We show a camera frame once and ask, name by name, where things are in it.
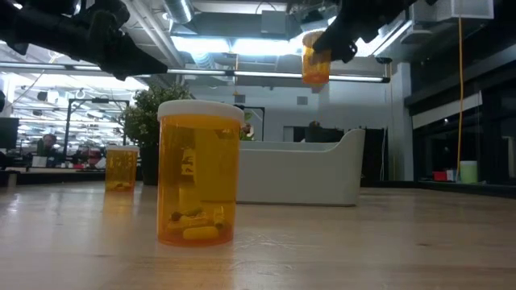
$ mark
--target desk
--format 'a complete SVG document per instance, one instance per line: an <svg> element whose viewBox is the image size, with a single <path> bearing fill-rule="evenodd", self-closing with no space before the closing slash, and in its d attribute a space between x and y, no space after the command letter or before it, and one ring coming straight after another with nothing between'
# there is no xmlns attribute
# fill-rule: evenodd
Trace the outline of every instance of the desk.
<svg viewBox="0 0 516 290"><path fill-rule="evenodd" d="M156 241L156 188L0 193L1 289L514 289L516 201L365 188L355 208L239 205L235 241Z"/></svg>

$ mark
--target person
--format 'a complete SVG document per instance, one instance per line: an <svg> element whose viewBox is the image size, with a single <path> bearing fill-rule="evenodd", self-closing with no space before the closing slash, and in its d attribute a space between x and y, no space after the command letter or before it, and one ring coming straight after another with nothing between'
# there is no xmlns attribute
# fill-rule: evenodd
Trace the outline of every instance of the person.
<svg viewBox="0 0 516 290"><path fill-rule="evenodd" d="M38 141L38 156L50 157L56 154L54 145L57 142L57 137L54 134L46 134Z"/></svg>

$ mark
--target potted plant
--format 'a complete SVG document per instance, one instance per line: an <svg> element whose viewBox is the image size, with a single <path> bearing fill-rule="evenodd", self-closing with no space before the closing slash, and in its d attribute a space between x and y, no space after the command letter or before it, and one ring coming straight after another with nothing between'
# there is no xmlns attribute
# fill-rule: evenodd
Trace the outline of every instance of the potted plant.
<svg viewBox="0 0 516 290"><path fill-rule="evenodd" d="M135 96L135 105L128 106L120 116L127 137L139 146L145 185L158 184L160 123L157 120L161 103L190 99L189 90L179 84L163 89L152 85Z"/></svg>

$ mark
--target red object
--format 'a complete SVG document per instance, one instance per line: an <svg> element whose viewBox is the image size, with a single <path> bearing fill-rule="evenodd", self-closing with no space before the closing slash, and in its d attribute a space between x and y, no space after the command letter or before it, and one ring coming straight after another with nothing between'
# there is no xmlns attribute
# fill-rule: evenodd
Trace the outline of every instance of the red object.
<svg viewBox="0 0 516 290"><path fill-rule="evenodd" d="M446 181L447 180L446 172L434 172L434 180L435 181Z"/></svg>

